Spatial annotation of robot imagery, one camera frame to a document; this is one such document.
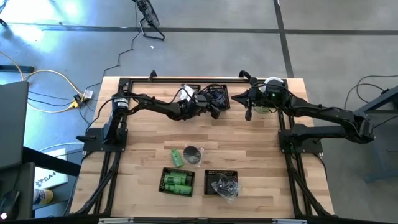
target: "gray floor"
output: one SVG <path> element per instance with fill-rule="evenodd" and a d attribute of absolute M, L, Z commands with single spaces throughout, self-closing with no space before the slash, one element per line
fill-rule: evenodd
<path fill-rule="evenodd" d="M 162 27 L 276 29 L 272 0 L 153 0 Z M 287 29 L 398 30 L 394 0 L 280 0 Z M 82 26 L 134 27 L 134 4 L 130 0 L 10 0 L 1 13 L 8 22 L 71 24 Z M 135 32 L 42 31 L 35 26 L 12 26 L 0 30 L 0 49 L 20 65 L 52 69 L 66 74 L 80 90 L 100 82 L 103 70 L 117 62 L 118 53 L 130 47 Z M 135 50 L 123 54 L 121 66 L 106 75 L 194 75 L 235 77 L 242 69 L 254 76 L 286 77 L 279 34 L 165 33 L 165 42 L 139 36 Z M 305 79 L 312 103 L 343 106 L 348 90 L 365 75 L 397 75 L 396 35 L 287 35 L 294 77 Z M 8 64 L 3 57 L 0 63 Z M 0 83 L 20 79 L 2 73 Z M 398 78 L 370 78 L 365 82 L 392 88 Z M 93 88 L 95 93 L 99 86 Z M 67 83 L 51 74 L 32 77 L 30 89 L 72 98 Z M 372 99 L 377 89 L 362 86 L 361 94 Z M 51 100 L 31 95 L 36 99 Z M 352 94 L 348 109 L 363 105 Z M 51 106 L 38 105 L 55 110 Z M 83 110 L 88 119 L 93 113 Z M 375 116 L 377 124 L 388 116 Z M 325 125 L 315 121 L 316 125 Z M 372 144 L 357 145 L 345 140 L 323 140 L 329 187 L 337 215 L 346 218 L 397 222 L 398 179 L 366 184 L 363 177 L 375 171 L 371 147 L 382 149 L 391 164 L 397 154 L 391 133 L 397 121 L 376 130 Z M 85 122 L 77 110 L 44 114 L 28 109 L 25 145 L 35 149 L 76 142 Z"/>

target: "black bracket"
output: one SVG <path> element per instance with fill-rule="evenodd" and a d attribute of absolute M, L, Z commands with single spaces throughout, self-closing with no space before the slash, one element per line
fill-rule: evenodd
<path fill-rule="evenodd" d="M 164 41 L 165 36 L 164 36 L 163 33 L 162 33 L 156 26 L 154 26 L 152 23 L 148 23 L 148 25 L 149 25 L 150 27 L 154 28 L 162 37 L 153 37 L 153 36 L 148 36 L 148 35 L 146 35 L 144 29 L 142 28 L 142 22 L 144 22 L 144 20 L 145 20 L 145 18 L 142 18 L 142 19 L 139 21 L 139 27 L 141 28 L 142 35 L 143 35 L 144 37 L 147 37 L 147 38 L 157 39 L 157 40 Z"/>
<path fill-rule="evenodd" d="M 156 74 L 155 70 L 152 70 L 151 73 L 150 73 L 150 75 L 149 75 L 148 81 L 149 81 L 149 82 L 152 82 L 152 79 L 153 79 L 154 77 L 157 77 L 157 74 Z"/>
<path fill-rule="evenodd" d="M 103 144 L 103 128 L 89 128 L 86 136 L 77 136 L 77 140 L 85 143 L 86 152 L 123 152 L 126 148 L 128 129 L 119 129 L 118 140 L 113 144 Z"/>
<path fill-rule="evenodd" d="M 282 153 L 321 153 L 323 152 L 322 144 L 319 142 L 319 138 L 308 138 L 297 144 L 292 144 L 290 138 L 290 130 L 279 130 L 279 146 Z"/>

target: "green cylinder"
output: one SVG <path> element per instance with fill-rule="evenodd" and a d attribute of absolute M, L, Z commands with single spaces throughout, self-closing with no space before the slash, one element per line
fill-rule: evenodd
<path fill-rule="evenodd" d="M 185 177 L 185 178 L 187 178 L 187 174 L 180 173 L 180 172 L 177 172 L 177 171 L 170 172 L 170 175 L 172 175 L 173 177 Z"/>
<path fill-rule="evenodd" d="M 165 184 L 164 189 L 168 191 L 172 191 L 173 193 L 176 194 L 186 194 L 189 195 L 192 193 L 192 187 L 190 186 L 182 186 L 182 185 L 170 185 L 170 184 Z"/>
<path fill-rule="evenodd" d="M 165 184 L 185 184 L 185 179 L 182 177 L 173 177 L 171 175 L 164 175 Z"/>
<path fill-rule="evenodd" d="M 181 155 L 176 149 L 172 149 L 172 159 L 176 167 L 181 167 L 184 165 L 181 159 Z"/>

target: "wooden table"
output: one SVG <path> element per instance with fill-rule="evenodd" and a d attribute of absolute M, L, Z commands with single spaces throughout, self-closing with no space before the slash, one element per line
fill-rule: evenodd
<path fill-rule="evenodd" d="M 117 92 L 120 77 L 104 77 L 95 116 L 99 107 Z M 307 100 L 304 81 L 287 79 L 289 90 Z M 178 83 L 135 83 L 134 93 L 145 93 L 170 101 L 180 88 Z M 248 84 L 228 84 L 229 97 L 243 93 Z M 163 114 L 142 110 L 127 119 L 129 137 L 119 166 L 112 216 L 126 217 L 293 217 L 292 199 L 284 155 L 279 151 L 277 113 L 258 114 L 244 119 L 245 108 L 230 99 L 231 109 L 214 120 L 209 113 L 188 121 L 172 121 Z M 131 100 L 130 107 L 136 103 Z M 108 121 L 111 104 L 101 111 L 94 127 Z M 312 126 L 312 118 L 295 118 L 296 123 Z M 186 144 L 203 147 L 200 168 L 185 165 L 196 173 L 192 197 L 158 192 L 163 167 L 173 167 L 170 150 L 182 153 Z M 83 161 L 71 212 L 88 200 L 98 185 L 103 152 L 94 152 Z M 328 184 L 321 162 L 303 154 L 308 188 L 327 211 L 333 213 Z M 241 186 L 232 204 L 223 198 L 203 194 L 206 169 L 236 170 Z M 101 210 L 106 204 L 104 191 Z M 302 211 L 302 193 L 297 192 Z"/>

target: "black mesh basket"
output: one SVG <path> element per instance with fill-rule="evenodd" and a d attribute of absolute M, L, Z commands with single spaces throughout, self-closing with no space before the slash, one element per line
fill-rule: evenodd
<path fill-rule="evenodd" d="M 188 182 L 187 186 L 192 187 L 191 194 L 189 194 L 189 195 L 176 194 L 174 192 L 171 192 L 171 191 L 168 191 L 168 190 L 164 189 L 164 176 L 165 175 L 170 175 L 170 173 L 172 171 L 179 172 L 181 174 L 186 174 L 187 175 L 187 179 L 189 179 L 189 180 L 187 180 L 187 182 Z M 159 192 L 168 193 L 168 194 L 174 194 L 174 195 L 180 195 L 180 196 L 192 197 L 194 182 L 195 182 L 195 172 L 164 167 L 163 168 L 163 172 L 162 172 L 162 177 L 160 178 Z"/>
<path fill-rule="evenodd" d="M 226 85 L 211 85 L 207 88 L 206 92 L 211 94 L 214 99 L 219 99 L 213 102 L 218 109 L 227 110 L 231 108 Z"/>
<path fill-rule="evenodd" d="M 220 175 L 224 174 L 238 182 L 238 172 L 231 170 L 205 170 L 205 195 L 219 195 L 216 190 L 211 186 L 211 183 L 217 182 Z"/>

